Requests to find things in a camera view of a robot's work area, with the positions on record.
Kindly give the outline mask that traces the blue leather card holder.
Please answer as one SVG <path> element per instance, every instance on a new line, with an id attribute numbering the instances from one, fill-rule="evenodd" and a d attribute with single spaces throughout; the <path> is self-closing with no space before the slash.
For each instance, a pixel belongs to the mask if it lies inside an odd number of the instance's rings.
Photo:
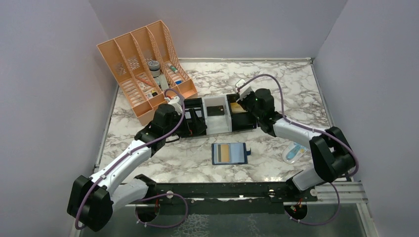
<path id="1" fill-rule="evenodd" d="M 251 148 L 245 143 L 213 143 L 211 145 L 212 165 L 247 164 Z"/>

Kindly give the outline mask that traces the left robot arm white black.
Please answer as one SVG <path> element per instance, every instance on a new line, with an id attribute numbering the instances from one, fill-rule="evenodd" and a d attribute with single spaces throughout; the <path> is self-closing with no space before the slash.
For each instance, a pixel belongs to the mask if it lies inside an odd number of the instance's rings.
<path id="1" fill-rule="evenodd" d="M 126 185 L 122 181 L 138 166 L 150 159 L 172 134 L 181 134 L 186 114 L 183 100 L 170 100 L 158 106 L 153 119 L 137 132 L 129 146 L 102 170 L 75 179 L 72 185 L 67 213 L 74 217 L 76 230 L 86 227 L 101 230 L 113 212 L 131 201 L 142 199 L 149 186 L 142 180 Z"/>

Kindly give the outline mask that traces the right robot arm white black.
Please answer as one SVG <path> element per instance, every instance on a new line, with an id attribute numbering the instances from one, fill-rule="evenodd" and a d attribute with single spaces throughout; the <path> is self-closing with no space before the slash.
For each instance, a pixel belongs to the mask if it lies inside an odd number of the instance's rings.
<path id="1" fill-rule="evenodd" d="M 246 89 L 238 95 L 237 103 L 256 118 L 263 132 L 291 140 L 310 150 L 313 165 L 286 181 L 290 193 L 298 194 L 311 187 L 331 183 L 356 167 L 356 159 L 339 128 L 315 129 L 287 120 L 275 110 L 269 89 Z"/>

